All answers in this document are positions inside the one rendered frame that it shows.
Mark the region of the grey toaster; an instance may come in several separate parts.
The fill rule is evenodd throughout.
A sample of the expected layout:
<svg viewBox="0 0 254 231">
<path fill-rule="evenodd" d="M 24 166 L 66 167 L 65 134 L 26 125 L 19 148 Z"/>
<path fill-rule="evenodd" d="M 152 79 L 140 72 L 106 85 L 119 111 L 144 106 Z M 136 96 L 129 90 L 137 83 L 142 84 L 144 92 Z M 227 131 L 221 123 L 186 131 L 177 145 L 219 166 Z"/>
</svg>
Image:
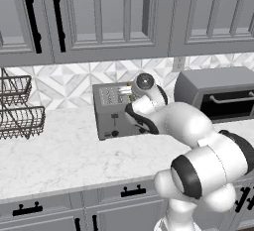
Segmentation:
<svg viewBox="0 0 254 231">
<path fill-rule="evenodd" d="M 100 141 L 146 134 L 144 129 L 132 125 L 125 117 L 125 107 L 130 103 L 130 98 L 127 94 L 120 93 L 119 89 L 126 85 L 126 82 L 92 85 L 94 115 Z M 118 114 L 115 127 L 111 118 L 112 114 Z M 117 137 L 111 135 L 115 130 L 119 132 Z"/>
</svg>

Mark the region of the grey toaster oven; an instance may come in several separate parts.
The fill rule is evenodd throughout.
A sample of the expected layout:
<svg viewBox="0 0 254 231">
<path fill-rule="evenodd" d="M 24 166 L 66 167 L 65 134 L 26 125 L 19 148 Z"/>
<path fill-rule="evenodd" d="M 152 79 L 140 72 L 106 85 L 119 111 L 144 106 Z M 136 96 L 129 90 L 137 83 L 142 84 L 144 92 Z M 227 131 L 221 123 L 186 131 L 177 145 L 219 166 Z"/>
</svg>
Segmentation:
<svg viewBox="0 0 254 231">
<path fill-rule="evenodd" d="M 209 100 L 248 97 L 254 92 L 254 71 L 245 67 L 220 67 L 182 71 L 174 98 L 203 112 L 213 123 L 254 119 L 254 101 L 216 104 Z"/>
</svg>

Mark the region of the grey drawer front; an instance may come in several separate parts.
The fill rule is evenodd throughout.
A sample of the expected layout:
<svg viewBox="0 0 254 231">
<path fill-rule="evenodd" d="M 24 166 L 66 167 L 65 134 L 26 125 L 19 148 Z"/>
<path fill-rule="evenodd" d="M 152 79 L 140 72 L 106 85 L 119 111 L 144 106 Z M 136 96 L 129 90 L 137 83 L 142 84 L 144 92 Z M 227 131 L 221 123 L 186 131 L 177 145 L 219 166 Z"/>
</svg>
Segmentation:
<svg viewBox="0 0 254 231">
<path fill-rule="evenodd" d="M 141 184 L 142 188 L 146 188 L 147 192 L 145 194 L 121 197 L 120 192 L 123 190 L 124 186 L 127 186 L 129 190 L 132 190 L 136 189 L 138 184 Z M 154 182 L 151 179 L 85 190 L 82 193 L 82 196 L 83 205 L 85 207 L 102 206 L 107 204 L 134 204 L 161 199 L 156 192 Z"/>
<path fill-rule="evenodd" d="M 35 202 L 38 201 L 43 206 L 42 212 L 13 216 L 12 212 L 19 208 L 20 204 L 23 204 L 25 208 L 33 207 Z M 33 198 L 29 200 L 21 200 L 17 202 L 9 202 L 0 204 L 0 222 L 14 220 L 18 218 L 34 217 L 45 215 L 48 213 L 61 212 L 71 209 L 71 203 L 67 194 L 53 195 L 41 198 Z"/>
</svg>

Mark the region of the grey base cupboard door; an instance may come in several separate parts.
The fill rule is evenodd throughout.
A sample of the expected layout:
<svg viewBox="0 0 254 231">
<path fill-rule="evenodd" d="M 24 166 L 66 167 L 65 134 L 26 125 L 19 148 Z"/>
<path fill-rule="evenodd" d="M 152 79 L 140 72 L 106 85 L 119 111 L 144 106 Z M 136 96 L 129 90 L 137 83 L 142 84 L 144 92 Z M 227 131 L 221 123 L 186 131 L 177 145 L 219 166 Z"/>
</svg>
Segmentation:
<svg viewBox="0 0 254 231">
<path fill-rule="evenodd" d="M 250 192 L 247 198 L 251 198 L 254 195 L 254 177 L 242 178 L 234 185 L 236 189 L 236 200 L 239 200 L 242 196 L 242 192 L 240 191 L 242 187 L 250 187 Z M 252 210 L 248 210 L 248 204 L 249 202 L 245 201 L 244 206 L 238 213 L 236 213 L 236 204 L 234 203 L 233 208 L 226 214 L 223 223 L 219 227 L 219 231 L 239 231 L 254 227 L 254 207 Z"/>
<path fill-rule="evenodd" d="M 88 231 L 93 231 L 92 215 L 97 215 L 98 231 L 154 231 L 166 213 L 164 199 L 134 204 L 107 204 L 86 208 Z"/>
<path fill-rule="evenodd" d="M 76 231 L 75 218 L 80 219 L 81 231 L 86 231 L 82 209 L 0 222 L 0 231 Z"/>
</svg>

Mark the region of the white wall socket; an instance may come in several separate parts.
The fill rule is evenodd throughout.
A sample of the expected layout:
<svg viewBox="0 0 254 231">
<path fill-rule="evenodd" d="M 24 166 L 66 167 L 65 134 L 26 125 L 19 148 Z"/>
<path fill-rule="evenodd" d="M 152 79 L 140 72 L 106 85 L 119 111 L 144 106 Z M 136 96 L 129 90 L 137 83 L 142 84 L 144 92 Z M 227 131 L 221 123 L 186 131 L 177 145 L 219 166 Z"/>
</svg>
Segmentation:
<svg viewBox="0 0 254 231">
<path fill-rule="evenodd" d="M 174 57 L 173 72 L 180 72 L 185 69 L 186 58 L 185 57 Z"/>
</svg>

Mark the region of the grey wall cupboard door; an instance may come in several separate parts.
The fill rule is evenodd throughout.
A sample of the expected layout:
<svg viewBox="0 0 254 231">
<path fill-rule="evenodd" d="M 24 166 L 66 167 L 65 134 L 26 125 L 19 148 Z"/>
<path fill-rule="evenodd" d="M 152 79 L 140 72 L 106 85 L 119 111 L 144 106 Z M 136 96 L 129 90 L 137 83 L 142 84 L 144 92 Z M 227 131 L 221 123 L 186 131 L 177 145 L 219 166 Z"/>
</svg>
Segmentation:
<svg viewBox="0 0 254 231">
<path fill-rule="evenodd" d="M 45 0 L 56 63 L 168 54 L 169 0 L 61 0 L 62 53 L 53 0 Z"/>
<path fill-rule="evenodd" d="M 254 0 L 175 0 L 170 55 L 254 53 Z"/>
<path fill-rule="evenodd" d="M 0 67 L 51 64 L 53 52 L 44 0 L 34 0 L 42 52 L 36 53 L 25 0 L 0 0 Z"/>
</svg>

